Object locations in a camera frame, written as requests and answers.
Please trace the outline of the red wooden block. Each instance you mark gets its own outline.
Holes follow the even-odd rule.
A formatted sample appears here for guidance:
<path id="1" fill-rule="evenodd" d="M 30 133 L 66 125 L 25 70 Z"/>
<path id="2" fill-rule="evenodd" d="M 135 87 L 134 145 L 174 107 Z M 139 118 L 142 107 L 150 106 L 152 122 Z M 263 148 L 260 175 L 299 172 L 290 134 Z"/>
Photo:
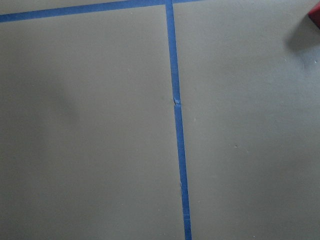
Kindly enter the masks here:
<path id="1" fill-rule="evenodd" d="M 319 28 L 320 27 L 320 2 L 318 2 L 308 13 L 309 19 Z"/>

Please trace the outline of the blue tape line lengthwise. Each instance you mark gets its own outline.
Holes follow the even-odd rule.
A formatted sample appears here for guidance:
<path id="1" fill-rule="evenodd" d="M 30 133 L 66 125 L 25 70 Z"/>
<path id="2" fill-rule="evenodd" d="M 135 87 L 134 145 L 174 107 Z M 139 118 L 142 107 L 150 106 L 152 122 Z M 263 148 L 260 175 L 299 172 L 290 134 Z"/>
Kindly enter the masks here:
<path id="1" fill-rule="evenodd" d="M 178 66 L 178 54 L 177 54 L 177 42 L 176 42 L 176 28 L 175 28 L 174 6 L 171 0 L 165 1 L 165 11 L 166 11 L 166 22 L 167 22 L 174 120 L 175 120 L 175 129 L 176 129 L 176 142 L 177 142 L 184 238 L 186 240 L 191 240 L 192 229 L 191 229 L 191 215 L 190 215 L 190 203 L 189 203 L 188 175 L 187 175 L 187 164 L 186 164 L 186 153 L 185 153 L 182 104 L 181 104 L 181 95 L 180 95 L 180 78 L 179 78 L 179 66 Z"/>

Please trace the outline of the blue tape line crosswise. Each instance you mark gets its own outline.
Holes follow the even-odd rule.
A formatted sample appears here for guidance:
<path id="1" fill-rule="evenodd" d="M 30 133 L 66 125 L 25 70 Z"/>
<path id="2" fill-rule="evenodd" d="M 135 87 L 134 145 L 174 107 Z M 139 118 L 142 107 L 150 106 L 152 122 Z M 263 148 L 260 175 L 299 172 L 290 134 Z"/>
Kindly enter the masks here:
<path id="1" fill-rule="evenodd" d="M 194 0 L 123 0 L 114 2 L 104 2 L 68 7 L 59 7 L 43 10 L 33 10 L 26 12 L 16 12 L 0 15 L 0 22 L 16 22 L 32 19 L 59 17 L 67 15 L 86 14 L 94 12 L 124 10 L 142 7 L 152 7 L 166 5 L 171 2 L 172 4 L 195 2 Z"/>

